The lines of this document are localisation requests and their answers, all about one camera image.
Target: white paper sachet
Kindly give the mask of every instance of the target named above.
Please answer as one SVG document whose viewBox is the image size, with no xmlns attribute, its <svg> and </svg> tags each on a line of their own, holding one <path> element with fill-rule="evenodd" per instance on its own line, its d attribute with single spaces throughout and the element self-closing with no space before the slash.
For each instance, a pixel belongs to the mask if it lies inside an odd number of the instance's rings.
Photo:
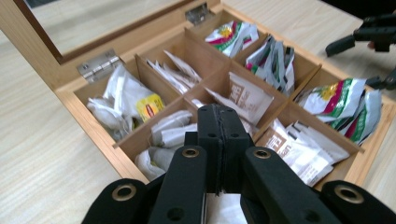
<svg viewBox="0 0 396 224">
<path fill-rule="evenodd" d="M 158 62 L 152 63 L 151 61 L 147 60 L 147 63 L 154 69 L 156 72 L 158 72 L 163 78 L 165 78 L 175 89 L 177 89 L 180 93 L 184 94 L 187 92 L 189 89 L 183 85 L 180 81 L 176 80 L 174 77 L 169 75 L 160 65 Z"/>
<path fill-rule="evenodd" d="M 231 72 L 230 89 L 229 99 L 249 113 L 248 122 L 253 125 L 257 125 L 274 100 L 264 90 Z"/>
<path fill-rule="evenodd" d="M 195 86 L 197 83 L 195 80 L 193 80 L 190 77 L 187 77 L 184 73 L 182 72 L 177 72 L 172 70 L 166 63 L 163 63 L 163 69 L 172 77 L 174 77 L 177 81 L 179 81 L 181 84 L 186 86 L 188 89 L 191 89 Z"/>
<path fill-rule="evenodd" d="M 311 139 L 314 139 L 314 141 L 319 146 L 321 146 L 321 148 L 325 150 L 330 157 L 332 157 L 331 164 L 342 161 L 349 157 L 349 153 L 347 151 L 345 151 L 343 148 L 335 144 L 334 141 L 330 140 L 328 137 L 318 132 L 317 130 L 302 124 L 300 121 L 295 122 L 294 127 L 305 133 L 306 135 L 310 136 Z"/>
<path fill-rule="evenodd" d="M 161 131 L 184 127 L 190 123 L 192 113 L 188 110 L 179 110 L 163 119 L 151 127 L 152 143 L 158 146 L 163 142 Z"/>
<path fill-rule="evenodd" d="M 198 99 L 192 99 L 191 102 L 192 102 L 197 108 L 200 108 L 200 107 L 202 107 L 202 106 L 205 105 L 204 103 L 202 103 L 202 102 L 201 102 L 200 100 L 198 100 Z"/>
<path fill-rule="evenodd" d="M 175 148 L 149 147 L 148 154 L 151 160 L 165 172 L 168 171 L 169 165 L 175 155 Z"/>
<path fill-rule="evenodd" d="M 197 132 L 197 124 L 193 123 L 185 127 L 161 131 L 163 136 L 163 147 L 182 146 L 184 144 L 186 132 Z"/>
<path fill-rule="evenodd" d="M 280 157 L 284 157 L 291 149 L 291 138 L 279 119 L 275 119 L 271 126 L 259 139 L 257 146 L 268 147 Z"/>
<path fill-rule="evenodd" d="M 160 175 L 165 174 L 165 170 L 151 164 L 151 158 L 149 156 L 148 150 L 144 150 L 139 155 L 137 155 L 134 158 L 134 164 L 136 164 L 136 167 L 149 181 L 152 181 Z"/>
<path fill-rule="evenodd" d="M 164 52 L 169 56 L 172 62 L 174 62 L 177 68 L 180 69 L 180 71 L 192 78 L 196 83 L 202 80 L 201 77 L 194 71 L 194 69 L 192 69 L 191 66 L 185 63 L 183 60 L 179 59 L 177 56 L 169 53 L 166 50 L 164 50 Z"/>
<path fill-rule="evenodd" d="M 216 93 L 215 91 L 211 91 L 208 88 L 205 88 L 205 89 L 207 90 L 207 92 L 209 92 L 210 95 L 212 95 L 215 98 L 215 100 L 218 103 L 234 109 L 239 117 L 242 117 L 243 119 L 249 120 L 249 121 L 253 120 L 253 118 L 250 117 L 250 115 L 247 111 L 245 111 L 242 108 L 239 108 L 239 106 L 236 105 L 233 101 L 221 96 L 220 94 Z"/>
<path fill-rule="evenodd" d="M 319 148 L 319 156 L 326 160 L 329 164 L 333 165 L 336 161 L 327 153 L 326 150 L 323 149 L 321 145 L 319 145 L 311 136 L 308 134 L 301 132 L 294 124 L 289 125 L 286 130 L 288 131 L 289 135 L 292 135 L 294 141 L 299 144 L 304 144 L 312 148 Z"/>
<path fill-rule="evenodd" d="M 320 156 L 316 156 L 311 162 L 309 162 L 309 165 L 299 173 L 299 177 L 306 185 L 313 187 L 331 170 L 332 166 L 330 166 L 326 160 Z"/>
<path fill-rule="evenodd" d="M 103 98 L 89 99 L 87 107 L 109 130 L 115 140 L 121 140 L 134 128 L 164 108 L 159 95 L 146 88 L 123 65 L 118 65 L 107 82 Z"/>
</svg>

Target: brown label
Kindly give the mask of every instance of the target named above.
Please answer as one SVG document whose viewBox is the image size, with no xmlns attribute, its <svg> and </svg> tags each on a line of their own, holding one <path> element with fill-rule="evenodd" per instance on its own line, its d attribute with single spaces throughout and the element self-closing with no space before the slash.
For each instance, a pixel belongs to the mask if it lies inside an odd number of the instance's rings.
<svg viewBox="0 0 396 224">
<path fill-rule="evenodd" d="M 230 81 L 230 87 L 230 100 L 238 105 L 239 99 L 241 98 L 242 92 L 244 91 L 244 86 L 238 85 L 237 83 Z"/>
<path fill-rule="evenodd" d="M 268 130 L 262 135 L 258 145 L 262 147 L 269 147 L 272 150 L 278 152 L 280 148 L 286 143 L 286 139 L 277 133 L 274 129 L 268 128 Z"/>
</svg>

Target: table surface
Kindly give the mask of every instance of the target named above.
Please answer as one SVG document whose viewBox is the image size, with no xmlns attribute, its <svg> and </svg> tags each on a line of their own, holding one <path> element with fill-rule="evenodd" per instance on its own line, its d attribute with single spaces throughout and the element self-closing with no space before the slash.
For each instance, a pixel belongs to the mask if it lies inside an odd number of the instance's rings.
<svg viewBox="0 0 396 224">
<path fill-rule="evenodd" d="M 316 0 L 224 0 L 352 77 L 385 77 L 396 52 L 366 44 L 327 58 L 324 49 L 361 21 Z M 101 190 L 119 179 L 90 138 L 0 33 L 0 223 L 77 223 Z M 396 99 L 395 91 L 383 91 Z M 396 121 L 363 184 L 396 211 Z"/>
</svg>

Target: yellow label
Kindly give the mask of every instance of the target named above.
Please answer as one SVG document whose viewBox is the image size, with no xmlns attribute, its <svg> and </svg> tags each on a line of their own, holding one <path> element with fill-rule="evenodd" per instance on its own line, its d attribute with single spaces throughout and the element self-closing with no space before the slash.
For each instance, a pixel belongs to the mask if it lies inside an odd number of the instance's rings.
<svg viewBox="0 0 396 224">
<path fill-rule="evenodd" d="M 329 101 L 337 91 L 338 83 L 325 87 L 320 90 L 320 96 L 323 100 Z"/>
<path fill-rule="evenodd" d="M 162 111 L 164 105 L 161 97 L 154 93 L 138 101 L 136 103 L 136 108 L 140 118 L 142 118 L 143 122 L 146 122 L 158 112 Z"/>
</svg>

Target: tea bag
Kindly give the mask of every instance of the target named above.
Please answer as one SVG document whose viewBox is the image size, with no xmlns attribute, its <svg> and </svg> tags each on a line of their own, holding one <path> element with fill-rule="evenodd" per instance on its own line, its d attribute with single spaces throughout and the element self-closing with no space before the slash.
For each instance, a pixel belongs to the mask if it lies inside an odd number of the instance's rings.
<svg viewBox="0 0 396 224">
<path fill-rule="evenodd" d="M 335 84 L 302 92 L 296 102 L 324 122 L 354 115 L 364 91 L 365 79 L 347 78 Z"/>
<path fill-rule="evenodd" d="M 221 25 L 206 37 L 205 42 L 232 58 L 259 39 L 256 25 L 242 21 L 230 21 Z"/>
<path fill-rule="evenodd" d="M 188 110 L 179 110 L 172 115 L 161 119 L 151 127 L 152 143 L 159 146 L 163 143 L 162 131 L 167 129 L 184 127 L 190 123 L 192 113 Z"/>
<path fill-rule="evenodd" d="M 178 69 L 180 69 L 181 72 L 183 72 L 186 76 L 192 79 L 193 82 L 198 83 L 202 79 L 201 77 L 194 71 L 191 66 L 189 66 L 187 63 L 185 63 L 183 60 L 179 59 L 177 56 L 169 53 L 168 51 L 164 50 L 166 55 L 170 59 L 172 59 L 172 62 L 177 66 Z"/>
<path fill-rule="evenodd" d="M 148 150 L 144 150 L 143 152 L 138 154 L 134 158 L 134 164 L 136 164 L 136 167 L 149 181 L 152 181 L 160 175 L 165 174 L 165 170 L 151 163 L 151 158 L 149 156 Z"/>
<path fill-rule="evenodd" d="M 164 108 L 159 95 L 150 91 L 123 65 L 118 65 L 111 75 L 101 98 L 89 99 L 87 107 L 105 127 L 120 140 L 137 123 L 146 121 Z"/>
<path fill-rule="evenodd" d="M 274 100 L 273 96 L 232 72 L 230 72 L 230 90 L 229 99 L 249 113 L 251 119 L 248 122 L 253 125 L 257 125 Z"/>
<path fill-rule="evenodd" d="M 375 131 L 381 119 L 381 93 L 369 91 L 364 96 L 364 108 L 347 128 L 345 136 L 360 145 Z"/>
<path fill-rule="evenodd" d="M 175 155 L 177 148 L 149 147 L 147 149 L 153 163 L 165 172 L 168 171 L 169 165 Z"/>
<path fill-rule="evenodd" d="M 311 138 L 294 124 L 285 128 L 278 119 L 259 139 L 257 146 L 276 151 L 291 170 L 311 187 L 332 170 L 335 162 L 332 154 L 324 150 L 315 137 Z"/>
<path fill-rule="evenodd" d="M 334 164 L 349 157 L 349 153 L 347 151 L 335 144 L 334 141 L 330 140 L 323 133 L 302 124 L 300 121 L 295 122 L 293 126 L 300 130 L 301 133 L 304 133 L 306 136 L 313 139 L 324 151 L 326 151 L 326 153 L 332 158 L 332 160 L 329 161 L 330 164 Z"/>
<path fill-rule="evenodd" d="M 294 91 L 294 49 L 283 42 L 275 41 L 270 35 L 264 44 L 247 57 L 245 67 L 257 77 L 282 93 L 290 96 Z"/>
<path fill-rule="evenodd" d="M 158 62 L 152 63 L 147 60 L 148 65 L 152 67 L 155 71 L 157 71 L 163 78 L 165 78 L 175 89 L 177 89 L 181 94 L 186 93 L 189 88 L 171 76 L 165 69 L 163 69 Z"/>
<path fill-rule="evenodd" d="M 185 127 L 172 128 L 161 131 L 161 135 L 163 136 L 162 147 L 183 146 L 186 132 L 197 132 L 197 124 L 193 123 Z"/>
</svg>

